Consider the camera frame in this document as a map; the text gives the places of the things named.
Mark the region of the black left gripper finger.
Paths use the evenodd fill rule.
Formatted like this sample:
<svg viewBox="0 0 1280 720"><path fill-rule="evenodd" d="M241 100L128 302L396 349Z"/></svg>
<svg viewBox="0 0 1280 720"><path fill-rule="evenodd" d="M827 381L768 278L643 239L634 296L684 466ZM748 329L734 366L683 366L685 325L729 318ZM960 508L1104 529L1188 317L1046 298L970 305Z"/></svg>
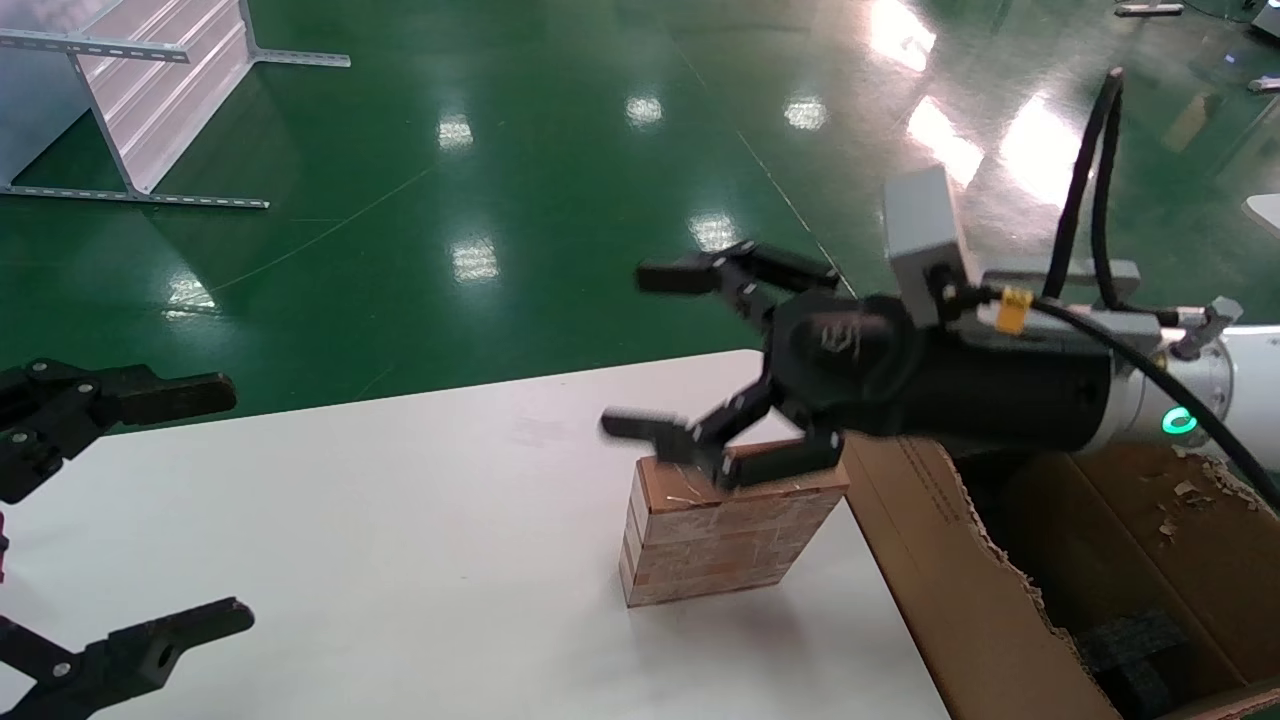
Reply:
<svg viewBox="0 0 1280 720"><path fill-rule="evenodd" d="M151 427L230 411L221 373L164 379L146 365L88 370L33 360L1 374L1 501L19 503L118 425Z"/></svg>
<svg viewBox="0 0 1280 720"><path fill-rule="evenodd" d="M247 632L253 611L224 598L111 632L72 652L1 618L1 661L35 684L3 719L90 719L96 712L160 691L182 655Z"/></svg>

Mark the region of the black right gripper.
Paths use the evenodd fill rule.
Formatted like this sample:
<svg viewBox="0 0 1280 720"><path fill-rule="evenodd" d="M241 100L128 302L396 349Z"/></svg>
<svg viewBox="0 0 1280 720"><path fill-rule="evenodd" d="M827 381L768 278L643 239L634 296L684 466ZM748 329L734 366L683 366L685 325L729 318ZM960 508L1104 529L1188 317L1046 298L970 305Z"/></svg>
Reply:
<svg viewBox="0 0 1280 720"><path fill-rule="evenodd" d="M1105 355L969 345L918 328L896 297L827 295L840 282L828 264L755 241L640 263L639 291L714 295L769 336L769 375L695 421L607 409L602 432L649 443L658 461L698 469L724 492L835 468L844 452L838 429L1055 451L1078 451L1096 437L1112 383ZM778 305L767 286L801 295ZM764 450L731 447L774 409L803 437Z"/></svg>

